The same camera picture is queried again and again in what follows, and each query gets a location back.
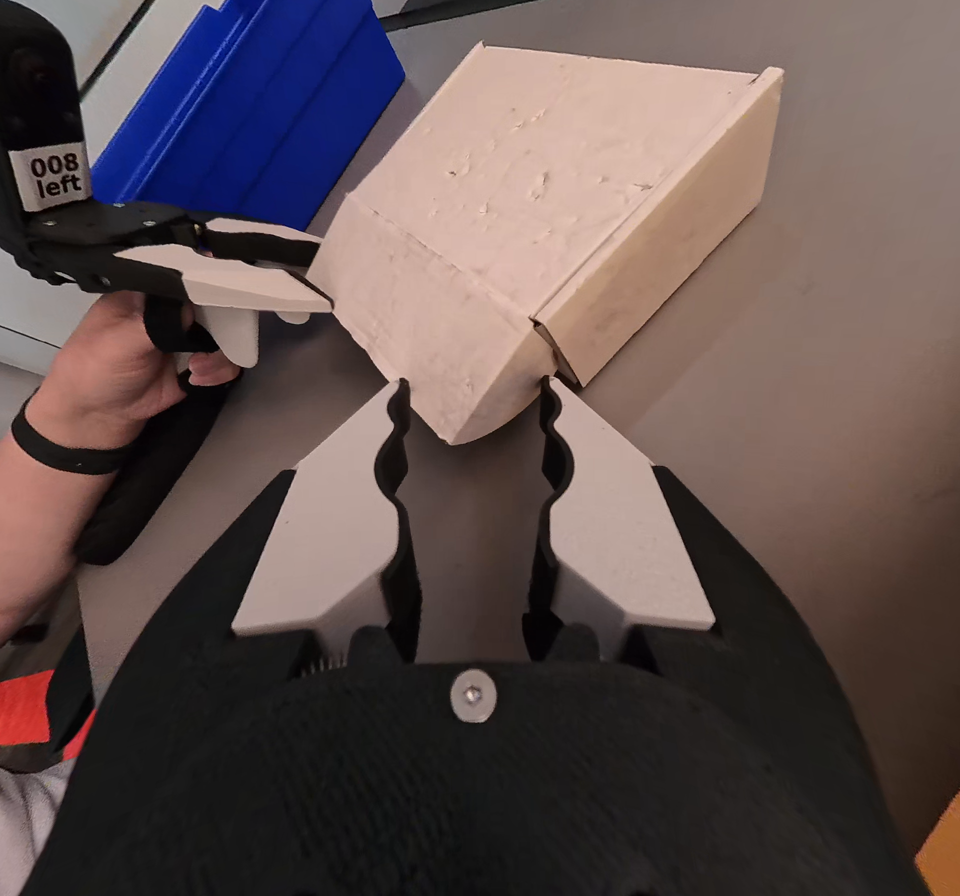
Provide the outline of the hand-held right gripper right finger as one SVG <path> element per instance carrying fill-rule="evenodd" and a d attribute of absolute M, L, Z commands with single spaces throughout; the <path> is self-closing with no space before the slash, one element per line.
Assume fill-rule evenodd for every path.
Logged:
<path fill-rule="evenodd" d="M 716 623 L 652 461 L 556 376 L 541 382 L 541 471 L 551 492 L 537 521 L 522 616 L 530 658 L 585 626 L 599 658 L 618 659 L 637 626 Z"/>

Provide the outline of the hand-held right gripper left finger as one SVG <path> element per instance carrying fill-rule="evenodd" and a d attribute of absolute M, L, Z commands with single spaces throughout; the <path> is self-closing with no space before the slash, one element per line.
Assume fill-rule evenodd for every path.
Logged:
<path fill-rule="evenodd" d="M 329 659 L 354 633 L 384 629 L 405 663 L 416 659 L 421 582 L 399 498 L 411 390 L 381 389 L 300 459 L 231 631 L 254 637 L 306 630 Z"/>

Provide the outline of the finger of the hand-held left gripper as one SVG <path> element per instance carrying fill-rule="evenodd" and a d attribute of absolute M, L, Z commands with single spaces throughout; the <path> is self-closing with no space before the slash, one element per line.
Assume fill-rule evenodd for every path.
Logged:
<path fill-rule="evenodd" d="M 220 259 L 179 244 L 139 246 L 122 250 L 117 257 L 178 273 L 186 299 L 199 307 L 276 314 L 332 312 L 327 297 L 282 269 Z"/>
<path fill-rule="evenodd" d="M 322 241 L 310 233 L 282 225 L 227 216 L 197 223 L 200 249 L 213 258 L 308 269 Z"/>

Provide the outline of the blue plastic bin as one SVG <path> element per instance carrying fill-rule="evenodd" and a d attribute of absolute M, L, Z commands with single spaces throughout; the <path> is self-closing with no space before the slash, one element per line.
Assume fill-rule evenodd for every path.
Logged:
<path fill-rule="evenodd" d="M 404 78 L 371 0 L 203 6 L 93 165 L 93 194 L 305 231 Z"/>

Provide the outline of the white cardboard box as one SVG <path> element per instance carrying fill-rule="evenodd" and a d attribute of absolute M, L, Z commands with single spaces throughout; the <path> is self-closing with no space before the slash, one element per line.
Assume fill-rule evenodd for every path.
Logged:
<path fill-rule="evenodd" d="M 785 73 L 477 43 L 308 279 L 445 443 L 588 384 L 762 199 Z"/>

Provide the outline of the yellow plastic bin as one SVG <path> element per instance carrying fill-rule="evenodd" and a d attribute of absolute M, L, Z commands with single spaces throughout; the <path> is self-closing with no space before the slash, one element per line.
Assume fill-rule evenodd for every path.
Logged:
<path fill-rule="evenodd" d="M 919 849 L 915 865 L 932 895 L 959 895 L 959 792 Z"/>

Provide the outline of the person's left hand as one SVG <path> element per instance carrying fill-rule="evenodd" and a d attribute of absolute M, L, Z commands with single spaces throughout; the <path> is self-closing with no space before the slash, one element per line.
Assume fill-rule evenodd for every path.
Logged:
<path fill-rule="evenodd" d="M 142 294 L 117 292 L 91 306 L 27 404 L 41 436 L 69 449 L 117 450 L 186 398 L 177 356 L 147 333 L 145 305 Z"/>

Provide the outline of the black cushion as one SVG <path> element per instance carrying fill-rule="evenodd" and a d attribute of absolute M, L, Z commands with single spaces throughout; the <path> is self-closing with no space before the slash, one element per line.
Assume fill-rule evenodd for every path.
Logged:
<path fill-rule="evenodd" d="M 241 377 L 220 385 L 190 383 L 178 376 L 184 396 L 150 418 L 134 440 L 90 520 L 78 536 L 78 563 L 108 566 L 137 541 L 195 458 Z"/>

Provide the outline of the black wristband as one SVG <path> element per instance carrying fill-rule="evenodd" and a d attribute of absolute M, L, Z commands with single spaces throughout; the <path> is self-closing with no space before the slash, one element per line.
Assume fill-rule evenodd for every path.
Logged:
<path fill-rule="evenodd" d="M 39 389 L 35 389 L 22 403 L 13 417 L 9 434 L 30 459 L 58 472 L 84 477 L 103 477 L 118 473 L 135 450 L 145 423 L 138 427 L 138 433 L 123 446 L 72 447 L 63 446 L 41 434 L 30 422 L 27 410 Z"/>

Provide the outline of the orange fabric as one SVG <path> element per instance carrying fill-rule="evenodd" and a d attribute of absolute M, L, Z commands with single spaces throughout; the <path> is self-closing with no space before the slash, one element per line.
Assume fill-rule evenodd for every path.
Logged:
<path fill-rule="evenodd" d="M 96 709 L 84 674 L 46 670 L 1 684 L 1 766 L 38 774 L 76 760 Z"/>

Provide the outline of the person's white clothing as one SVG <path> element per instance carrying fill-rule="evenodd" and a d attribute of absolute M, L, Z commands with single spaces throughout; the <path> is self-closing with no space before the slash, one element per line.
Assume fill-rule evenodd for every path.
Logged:
<path fill-rule="evenodd" d="M 18 895 L 62 805 L 76 761 L 33 773 L 1 769 L 1 894 Z"/>

